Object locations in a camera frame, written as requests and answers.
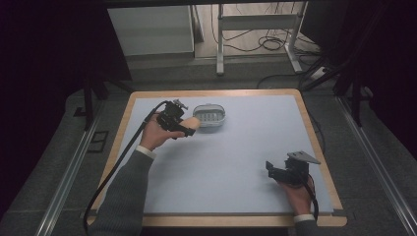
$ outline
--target human hand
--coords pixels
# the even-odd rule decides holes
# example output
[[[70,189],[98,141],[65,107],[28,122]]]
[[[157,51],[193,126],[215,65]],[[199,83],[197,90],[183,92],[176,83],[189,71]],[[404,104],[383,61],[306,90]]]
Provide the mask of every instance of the human hand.
[[[168,139],[183,138],[185,134],[181,131],[165,131],[163,130],[156,121],[158,114],[153,114],[150,117],[149,122],[144,128],[142,133],[140,146],[153,151],[155,148],[160,147]]]
[[[276,181],[276,183],[284,189],[295,215],[311,213],[310,207],[312,199],[304,186],[292,186],[278,181]],[[311,177],[309,177],[307,184],[314,193],[314,184]]]

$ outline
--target metal stand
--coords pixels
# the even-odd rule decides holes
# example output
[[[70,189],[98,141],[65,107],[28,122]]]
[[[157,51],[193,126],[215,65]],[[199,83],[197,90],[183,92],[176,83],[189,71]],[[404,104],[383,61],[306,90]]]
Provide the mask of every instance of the metal stand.
[[[280,30],[293,29],[289,42],[285,43],[285,50],[291,61],[295,73],[301,73],[302,69],[294,54],[294,43],[300,30],[301,22],[306,8],[306,2],[302,2],[297,14],[288,15],[255,15],[255,16],[223,16],[222,4],[218,5],[218,44],[217,44],[217,74],[224,74],[223,31],[224,30]]]

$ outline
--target wire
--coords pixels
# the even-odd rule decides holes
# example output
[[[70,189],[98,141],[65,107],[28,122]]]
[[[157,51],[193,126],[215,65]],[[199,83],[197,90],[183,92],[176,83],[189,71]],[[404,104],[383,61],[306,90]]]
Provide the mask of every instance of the wire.
[[[311,43],[311,44],[315,44],[315,45],[317,45],[317,43],[316,43],[316,42],[314,42],[314,41],[308,41],[308,40],[303,39],[303,38],[301,38],[301,37],[297,37],[297,39],[298,39],[298,40],[301,40],[301,41],[305,41],[305,42],[308,42],[308,43]]]
[[[236,10],[240,13],[240,15],[243,15],[240,11],[239,8],[237,7],[238,3],[236,3]]]
[[[265,10],[264,14],[266,14],[268,12],[268,9],[272,7],[272,3],[269,3],[269,6],[267,7],[267,9]]]
[[[260,80],[258,81],[258,83],[257,83],[257,89],[259,89],[259,88],[260,88],[261,83],[263,83],[263,82],[264,82],[264,81],[266,81],[267,79],[270,79],[270,78],[273,78],[273,77],[284,77],[284,76],[291,77],[291,76],[300,76],[300,75],[302,75],[302,74],[288,74],[288,75],[284,75],[284,74],[276,74],[276,75],[267,76],[267,77],[264,77],[264,78],[262,78],[262,79],[260,79]]]
[[[313,213],[313,217],[316,219],[316,221],[319,218],[319,203],[317,202],[316,199],[316,194],[315,194],[315,184],[314,184],[314,179],[313,177],[309,174],[309,178],[311,178],[312,180],[312,184],[313,184],[313,190],[310,188],[309,184],[308,184],[308,179],[307,181],[304,181],[301,173],[299,171],[296,171],[295,169],[291,169],[291,173],[295,174],[301,181],[301,183],[303,184],[304,188],[307,190],[307,193],[309,193],[310,198],[312,199],[313,202],[313,206],[314,206],[314,213]]]
[[[275,7],[275,10],[274,10],[274,12],[275,13],[277,13],[278,12],[278,4],[276,5],[276,7]],[[218,40],[216,39],[216,37],[215,37],[215,33],[214,33],[214,27],[213,27],[213,19],[212,19],[212,5],[210,5],[210,19],[211,19],[211,34],[212,34],[212,37],[213,37],[213,39],[214,39],[214,41],[216,42],[216,43],[218,43]],[[231,39],[235,39],[235,38],[237,38],[237,37],[240,37],[240,36],[242,36],[242,35],[244,35],[244,34],[246,34],[246,33],[248,33],[248,32],[250,32],[250,31],[253,31],[252,29],[250,29],[250,30],[247,30],[247,31],[244,31],[244,32],[242,32],[242,33],[240,33],[240,34],[238,34],[238,35],[235,35],[235,36],[233,36],[233,37],[230,37],[230,38],[225,38],[224,36],[222,36],[222,38],[224,39],[224,40],[231,40]],[[287,32],[287,34],[286,34],[286,37],[285,37],[285,39],[284,40],[282,40],[281,38],[278,38],[278,37],[276,37],[276,36],[268,36],[268,34],[269,34],[269,32],[270,32],[270,29],[267,31],[267,33],[266,33],[266,35],[265,36],[262,36],[262,37],[260,37],[259,39],[258,39],[258,47],[255,47],[255,48],[252,48],[252,49],[242,49],[242,48],[238,48],[238,47],[236,47],[236,46],[232,46],[232,45],[229,45],[229,44],[223,44],[223,46],[224,47],[231,47],[231,48],[233,48],[233,49],[236,49],[236,50],[239,50],[239,51],[243,51],[243,52],[251,52],[251,51],[255,51],[255,50],[258,50],[258,49],[260,49],[260,48],[264,48],[264,49],[266,49],[266,50],[268,50],[268,51],[275,51],[275,50],[279,50],[279,49],[281,49],[284,45],[285,45],[285,43],[286,43],[286,41],[287,41],[287,39],[288,39],[288,34],[289,34],[289,31],[288,30],[286,30],[286,32]],[[267,43],[277,43],[278,45],[276,46],[276,47],[270,47],[270,46],[267,46]]]
[[[326,141],[325,141],[325,135],[322,132],[322,125],[316,120],[316,118],[314,118],[314,116],[312,115],[309,109],[306,108],[306,110],[318,129],[318,131],[315,131],[315,133],[316,134],[319,133],[320,137],[322,138],[322,152],[326,153]]]
[[[295,6],[295,2],[292,2],[291,14],[292,14],[292,11],[294,10],[294,6]]]
[[[145,128],[145,125],[149,122],[150,117],[156,112],[156,110],[163,104],[166,104],[167,101],[160,102],[156,108],[154,108],[149,115],[145,118],[145,120],[142,122],[141,126],[139,127],[138,131],[135,133],[133,138],[129,141],[129,143],[126,145],[125,149],[123,150],[122,154],[118,158],[117,162],[114,164],[113,168],[111,169],[110,173],[106,176],[106,178],[103,180],[103,182],[100,184],[98,189],[95,191],[94,195],[92,196],[91,200],[89,201],[89,205],[87,206],[86,212],[84,213],[83,222],[84,222],[84,229],[86,233],[88,233],[89,223],[89,212],[91,211],[91,207],[94,204],[95,200],[97,199],[98,195],[101,193],[101,191],[104,189],[108,181],[111,179],[111,177],[116,172],[117,168],[119,167],[120,163],[122,162],[123,158],[126,156],[126,153],[129,151],[135,140],[138,138],[139,134],[142,132],[142,130]]]
[[[304,65],[307,65],[307,66],[313,66],[314,65],[314,63],[307,63],[306,61],[304,61],[302,58],[303,57],[305,57],[305,56],[311,56],[311,55],[308,55],[308,54],[304,54],[304,55],[299,55],[298,56],[298,61],[300,61],[301,63],[303,63]]]
[[[326,62],[326,57],[321,56],[317,61],[313,63],[313,65],[309,68],[309,70],[305,73],[305,76],[300,79],[298,82],[298,87],[300,91],[302,90],[303,84],[310,78],[311,74],[314,73],[318,68],[324,65]]]

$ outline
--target sleeve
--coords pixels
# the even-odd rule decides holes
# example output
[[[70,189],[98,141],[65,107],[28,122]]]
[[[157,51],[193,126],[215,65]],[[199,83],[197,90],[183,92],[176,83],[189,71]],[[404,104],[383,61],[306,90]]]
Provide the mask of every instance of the sleeve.
[[[139,235],[153,159],[134,150],[108,187],[89,235]]]
[[[318,236],[320,234],[319,226],[316,220],[303,220],[295,223],[297,236]]]

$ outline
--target black device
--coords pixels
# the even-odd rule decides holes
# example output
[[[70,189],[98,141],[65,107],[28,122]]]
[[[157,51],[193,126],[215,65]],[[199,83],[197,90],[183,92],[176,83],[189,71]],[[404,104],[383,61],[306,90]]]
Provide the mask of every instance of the black device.
[[[184,115],[183,109],[188,110],[188,107],[181,103],[179,99],[166,101],[165,109],[159,113],[156,121],[166,131],[181,131],[184,132],[185,137],[193,136],[196,130],[180,125],[183,121],[181,119],[181,116]]]
[[[285,170],[275,168],[267,161],[268,177],[276,181],[301,186],[309,180],[309,163],[320,164],[315,158],[300,150],[290,152],[285,160]]]

